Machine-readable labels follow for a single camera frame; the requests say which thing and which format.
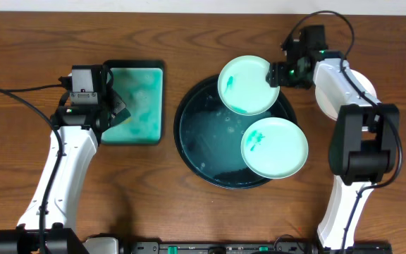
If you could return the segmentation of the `mint plate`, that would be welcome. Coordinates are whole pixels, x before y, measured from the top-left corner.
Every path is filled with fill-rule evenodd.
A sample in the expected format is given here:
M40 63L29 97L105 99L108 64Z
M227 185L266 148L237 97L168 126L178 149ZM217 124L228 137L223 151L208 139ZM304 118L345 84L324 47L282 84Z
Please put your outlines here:
M280 93L279 87L271 87L266 81L270 66L267 60L253 55L229 61L217 82L221 101L236 114L254 116L265 112Z
M267 179L284 179L305 165L309 145L295 123L269 117L255 121L242 136L240 151L247 167Z

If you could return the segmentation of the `green scouring sponge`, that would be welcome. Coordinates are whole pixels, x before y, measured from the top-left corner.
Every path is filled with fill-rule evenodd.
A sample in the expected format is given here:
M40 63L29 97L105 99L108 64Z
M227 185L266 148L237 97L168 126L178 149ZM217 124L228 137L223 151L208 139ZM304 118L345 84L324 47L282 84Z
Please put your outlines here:
M130 112L124 108L118 113L112 113L111 115L111 127L117 126L123 123L125 120L129 119L131 116Z

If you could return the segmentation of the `white plate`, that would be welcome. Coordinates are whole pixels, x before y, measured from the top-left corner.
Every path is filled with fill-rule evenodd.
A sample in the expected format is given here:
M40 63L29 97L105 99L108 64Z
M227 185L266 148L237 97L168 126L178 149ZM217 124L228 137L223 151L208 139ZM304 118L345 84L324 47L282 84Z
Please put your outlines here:
M376 90L368 78L366 78L363 74L361 74L360 72L358 72L356 70L352 70L352 73L353 73L354 77L356 77L356 79L358 79L360 84L365 88L365 90L368 93L377 97ZM315 88L315 97L316 97L316 102L319 105L322 112L325 113L325 115L327 115L327 117L329 117L330 119L333 119L334 121L336 121L338 118L338 112L335 110L333 105L329 102L328 97L318 87Z

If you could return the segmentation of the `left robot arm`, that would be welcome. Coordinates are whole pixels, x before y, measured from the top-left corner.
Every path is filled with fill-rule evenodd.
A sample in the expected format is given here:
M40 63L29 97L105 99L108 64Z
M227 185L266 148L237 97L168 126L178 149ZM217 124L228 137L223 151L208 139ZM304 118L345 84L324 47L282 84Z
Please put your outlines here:
M78 201L102 134L130 113L106 65L77 65L59 79L66 92L47 117L49 154L37 189L16 228L0 230L0 253L87 253L75 234Z

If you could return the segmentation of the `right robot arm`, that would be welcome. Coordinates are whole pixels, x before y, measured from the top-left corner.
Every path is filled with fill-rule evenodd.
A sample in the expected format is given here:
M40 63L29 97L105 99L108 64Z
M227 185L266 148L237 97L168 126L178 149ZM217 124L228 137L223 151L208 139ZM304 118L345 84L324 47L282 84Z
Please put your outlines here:
M270 86L314 86L337 113L328 150L333 189L317 235L324 253L352 252L367 198L400 173L400 113L394 104L383 104L368 92L345 56L328 49L323 39L288 38L281 49L286 60L271 64L266 75Z

